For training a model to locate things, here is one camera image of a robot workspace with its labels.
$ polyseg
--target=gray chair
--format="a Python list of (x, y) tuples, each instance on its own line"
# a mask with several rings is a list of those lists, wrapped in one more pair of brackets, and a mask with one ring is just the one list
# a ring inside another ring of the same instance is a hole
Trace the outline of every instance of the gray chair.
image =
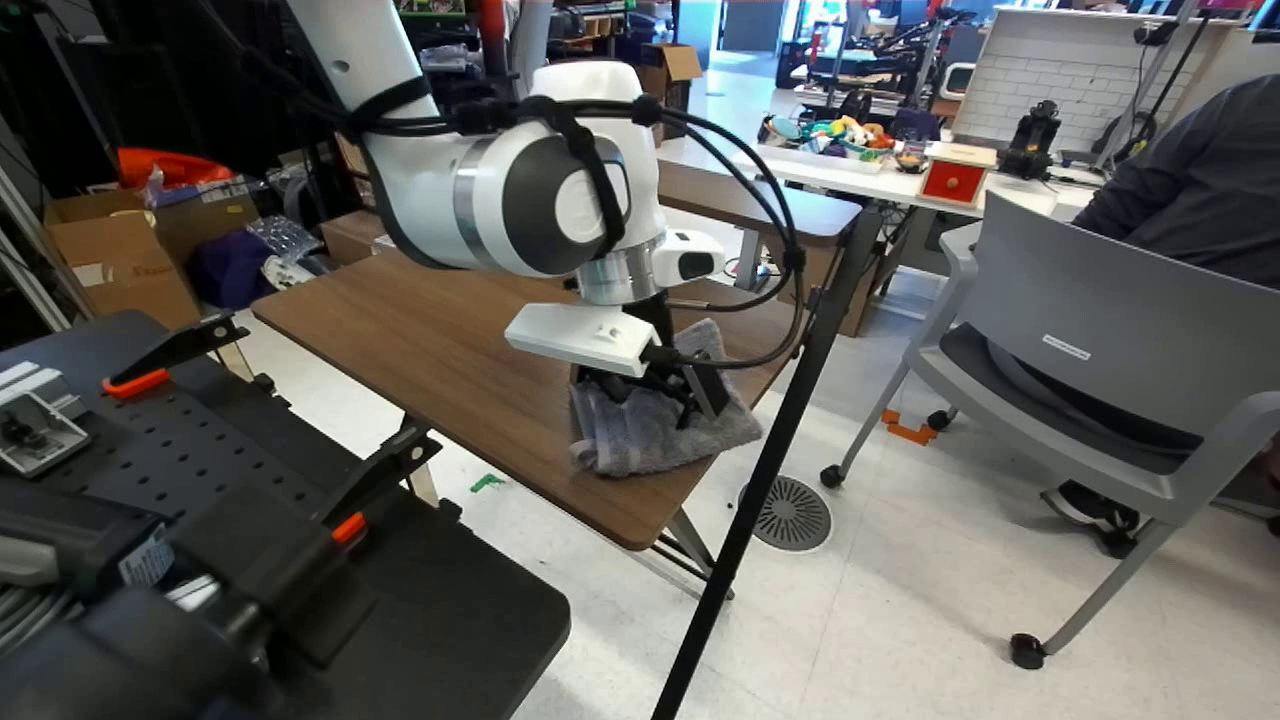
[[(1042, 668), (1280, 432), (1280, 293), (1043, 221), (997, 193), (986, 225), (943, 245), (951, 281), (826, 483), (843, 481), (918, 370), (956, 411), (1043, 464), (1043, 481), (1080, 481), (1146, 511), (1131, 551), (1051, 639), (1012, 636), (1012, 658)], [(1051, 411), (997, 370), (987, 342), (1199, 442), (1151, 457)]]

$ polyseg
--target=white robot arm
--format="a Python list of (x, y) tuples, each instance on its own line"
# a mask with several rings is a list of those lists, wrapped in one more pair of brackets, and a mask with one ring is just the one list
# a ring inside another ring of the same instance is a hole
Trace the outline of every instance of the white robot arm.
[[(421, 81), (394, 0), (287, 0), (311, 41), (339, 102)], [(562, 102), (631, 102), (640, 81), (627, 63), (553, 63), (532, 77), (532, 94)], [(421, 94), (390, 119), (441, 117)], [(646, 377), (656, 327), (625, 305), (713, 277), (720, 249), (691, 230), (668, 230), (656, 202), (652, 132), (625, 117), (594, 117), (595, 155), (613, 184), (620, 227), (610, 227), (595, 184), (567, 141), (548, 123), (512, 123), (489, 137), (363, 137), (390, 237), (423, 264), (577, 277), (585, 305), (532, 305), (508, 340), (526, 352)]]

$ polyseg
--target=person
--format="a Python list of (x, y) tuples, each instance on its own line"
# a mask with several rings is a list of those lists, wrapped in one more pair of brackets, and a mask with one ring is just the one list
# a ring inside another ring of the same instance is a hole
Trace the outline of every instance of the person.
[[(1146, 155), (1116, 176), (1078, 217), (1080, 227), (1176, 254), (1224, 277), (1280, 287), (1280, 77), (1262, 77), (1213, 94), (1169, 129)], [(1146, 453), (1186, 458), (1199, 434), (1124, 406), (1110, 406), (1078, 387), (987, 349), (991, 362), (1031, 400), (1051, 405), (1100, 432), (1124, 434)], [(1280, 440), (1254, 464), (1280, 474)], [(1131, 532), (1140, 511), (1060, 483), (1043, 498), (1089, 528)]]

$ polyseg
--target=black pole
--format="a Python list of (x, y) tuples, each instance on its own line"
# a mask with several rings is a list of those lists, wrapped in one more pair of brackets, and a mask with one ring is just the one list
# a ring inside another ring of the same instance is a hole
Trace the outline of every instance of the black pole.
[(668, 684), (666, 684), (666, 696), (656, 700), (652, 715), (656, 720), (668, 720), (680, 713), (680, 700), (691, 684), (691, 670), (713, 639), (713, 627), (718, 627), (718, 615), (720, 615), (720, 602), (728, 599), (728, 586), (735, 581), (735, 568), (744, 565), (747, 554), (747, 545), (754, 545), (754, 532), (758, 532), (758, 519), (763, 511), (763, 498), (768, 498), (768, 489), (778, 481), (778, 472), (784, 466), (790, 458), (790, 447), (800, 432), (800, 418), (806, 418), (806, 406), (813, 400), (813, 387), (834, 355), (834, 342), (837, 342), (837, 331), (841, 331), (841, 320), (847, 311), (847, 301), (855, 293), (855, 283), (863, 281), (863, 270), (876, 269), (876, 245), (855, 245), (855, 221), (841, 230), (841, 254), (837, 254), (837, 277), (834, 283), (826, 287), (826, 301), (818, 308), (818, 320), (813, 327), (806, 331), (806, 342), (800, 342), (800, 368), (790, 384), (790, 394), (784, 394), (784, 406), (778, 411), (771, 429), (768, 429), (768, 440), (760, 447), (760, 458), (758, 458), (758, 472), (754, 472), (754, 483), (744, 489), (744, 498), (728, 524), (728, 534), (720, 545), (720, 554), (718, 554), (718, 568), (710, 574), (710, 586), (691, 612), (691, 623), (684, 633), (684, 642), (680, 642), (680, 654), (668, 670)]

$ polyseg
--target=floor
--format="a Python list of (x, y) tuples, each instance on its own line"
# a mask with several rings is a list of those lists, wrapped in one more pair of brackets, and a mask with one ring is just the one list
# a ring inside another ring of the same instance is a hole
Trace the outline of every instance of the floor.
[[(754, 132), (768, 108), (768, 81), (713, 70), (696, 82), (691, 111)], [(905, 270), (889, 311), (837, 342), (790, 474), (818, 483), (818, 472), (841, 458), (936, 287), (931, 277)], [(381, 394), (253, 314), (243, 324), (247, 359), (280, 378), (302, 414), (357, 453), (374, 453), (398, 429), (400, 414)], [(763, 423), (782, 391), (784, 378), (760, 405)], [(931, 405), (919, 384), (901, 394), (911, 414)], [(758, 447), (720, 457), (688, 502), (713, 548), (754, 458)], [(522, 715), (648, 715), (696, 606), (696, 582), (656, 554), (613, 548), (512, 481), (479, 483), (502, 472), (455, 442), (434, 458), (434, 474), (489, 545), (574, 599), (574, 639)], [(1003, 658), (1008, 633), (1051, 633), (1112, 568), (1035, 498), (1043, 483), (1047, 474), (965, 418), (931, 447), (876, 432), (847, 489), (826, 492), (837, 511), (826, 548), (754, 545), (684, 715), (1273, 715), (1280, 539), (1227, 511), (1203, 511), (1176, 534), (1042, 677)]]

